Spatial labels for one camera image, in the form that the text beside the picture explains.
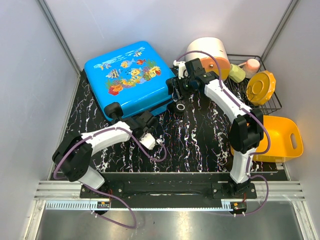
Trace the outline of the blue fish-print suitcase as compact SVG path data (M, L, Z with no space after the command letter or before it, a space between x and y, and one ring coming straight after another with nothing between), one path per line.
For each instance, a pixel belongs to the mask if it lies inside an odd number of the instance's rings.
M84 71L101 109L118 103L123 118L157 116L173 102L166 80L176 75L146 41L138 41L88 60Z

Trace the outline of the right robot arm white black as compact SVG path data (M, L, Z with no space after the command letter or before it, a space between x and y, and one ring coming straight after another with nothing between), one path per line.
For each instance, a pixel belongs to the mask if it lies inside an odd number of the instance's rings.
M251 183L250 167L253 155L264 138L264 115L245 105L225 86L219 73L207 72L199 58L173 62L178 75L166 81L168 93L181 100L188 92L201 91L215 102L228 117L231 127L228 140L233 148L230 177L223 184L223 193L239 198Z

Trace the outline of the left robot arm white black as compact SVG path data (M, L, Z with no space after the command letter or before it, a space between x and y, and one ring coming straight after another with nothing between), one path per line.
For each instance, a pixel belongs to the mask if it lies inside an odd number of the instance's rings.
M86 133L70 132L64 137L52 155L57 172L61 171L69 182L80 182L90 187L90 192L97 198L108 193L104 177L90 166L91 158L96 153L113 145L129 140L137 140L142 149L151 150L156 143L151 135L158 119L149 111L135 117L122 118L123 113L113 112L110 116L112 125Z

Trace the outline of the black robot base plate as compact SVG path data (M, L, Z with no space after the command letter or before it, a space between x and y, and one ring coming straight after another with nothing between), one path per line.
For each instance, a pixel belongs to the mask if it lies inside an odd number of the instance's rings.
M256 199L253 182L234 183L230 174L218 172L103 173L97 190L119 198L151 195L187 195L212 199Z

